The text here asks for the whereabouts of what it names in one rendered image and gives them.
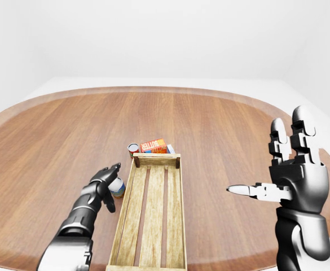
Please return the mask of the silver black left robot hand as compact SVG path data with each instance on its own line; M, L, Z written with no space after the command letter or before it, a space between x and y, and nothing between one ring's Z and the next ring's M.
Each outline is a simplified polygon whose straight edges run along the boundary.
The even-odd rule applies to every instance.
M112 194L109 190L109 185L118 177L118 172L121 168L121 163L112 165L99 170L90 180L90 183L95 182L96 193L100 197L100 201L106 205L110 213L116 211L115 203Z

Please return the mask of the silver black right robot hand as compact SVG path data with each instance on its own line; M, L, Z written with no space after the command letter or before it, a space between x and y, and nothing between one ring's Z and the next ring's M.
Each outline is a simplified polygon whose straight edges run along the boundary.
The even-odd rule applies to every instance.
M328 171L320 161L314 119L305 106L293 111L291 128L293 134L287 136L282 119L271 123L271 183L231 185L227 191L319 214L329 193Z

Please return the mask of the red label soup tin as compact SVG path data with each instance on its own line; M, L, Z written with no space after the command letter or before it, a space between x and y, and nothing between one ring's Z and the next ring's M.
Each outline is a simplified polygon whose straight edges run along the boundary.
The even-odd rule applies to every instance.
M139 145L137 143L129 144L127 149L131 158L133 158L134 153L139 153Z

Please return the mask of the wooden slat tray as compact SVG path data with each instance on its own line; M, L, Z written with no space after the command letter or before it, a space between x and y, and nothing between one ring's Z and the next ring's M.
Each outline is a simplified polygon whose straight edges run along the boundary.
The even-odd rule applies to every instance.
M105 271L187 271L180 154L133 155Z

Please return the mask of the white blue label tin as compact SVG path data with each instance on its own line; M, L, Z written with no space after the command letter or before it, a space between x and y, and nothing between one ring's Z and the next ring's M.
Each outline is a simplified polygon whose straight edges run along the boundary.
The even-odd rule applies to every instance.
M123 182L123 180L119 177L117 177L109 186L108 186L111 194L115 198L121 198L123 197L126 187Z

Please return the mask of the orange butter box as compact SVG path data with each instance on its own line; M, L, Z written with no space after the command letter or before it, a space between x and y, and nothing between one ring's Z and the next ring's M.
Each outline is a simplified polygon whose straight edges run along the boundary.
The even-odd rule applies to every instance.
M140 149L142 153L167 153L167 145L163 138L141 143Z

